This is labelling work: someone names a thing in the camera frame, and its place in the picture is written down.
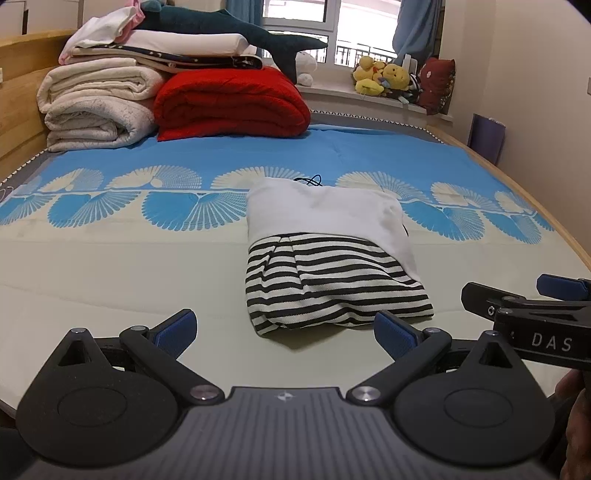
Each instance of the window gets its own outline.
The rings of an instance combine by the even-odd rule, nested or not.
[[[318,38],[319,40],[322,40],[326,43],[328,43],[328,41],[329,41],[329,38],[326,35],[314,35],[312,33],[301,33],[301,32],[288,32],[285,30],[284,31],[269,30],[269,31],[271,33],[278,33],[278,34],[305,35],[306,37]],[[318,63],[325,63],[326,62],[326,48],[323,48],[322,50],[305,50],[305,51],[308,52],[310,55],[312,55]],[[262,57],[264,59],[270,59],[271,54],[269,52],[267,52],[266,50],[263,50]]]
[[[353,67],[363,55],[393,61],[400,0],[264,0],[264,25],[274,33],[309,35],[328,43],[317,61]]]

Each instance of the white plush toy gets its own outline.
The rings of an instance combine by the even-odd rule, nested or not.
[[[299,85],[303,85],[304,87],[311,87],[313,78],[310,73],[315,71],[318,66],[316,59],[305,51],[299,51],[295,57],[297,83]]]

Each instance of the red comforter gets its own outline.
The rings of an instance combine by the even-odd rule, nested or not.
[[[310,124],[300,92],[272,67],[179,73],[160,89],[154,116],[159,141],[217,134],[295,137]]]

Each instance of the wooden bed frame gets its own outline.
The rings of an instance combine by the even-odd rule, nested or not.
[[[74,30],[48,31],[0,40],[0,181],[45,149],[48,130],[37,109],[37,89],[52,68]],[[591,256],[560,222],[517,182],[459,140],[436,127],[437,138],[464,149],[481,167],[536,209],[591,270]]]

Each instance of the red cushion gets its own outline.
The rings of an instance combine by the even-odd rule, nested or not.
[[[423,91],[417,104],[425,108],[428,115],[434,115],[443,109],[452,94],[455,76],[455,60],[427,60],[419,73]]]

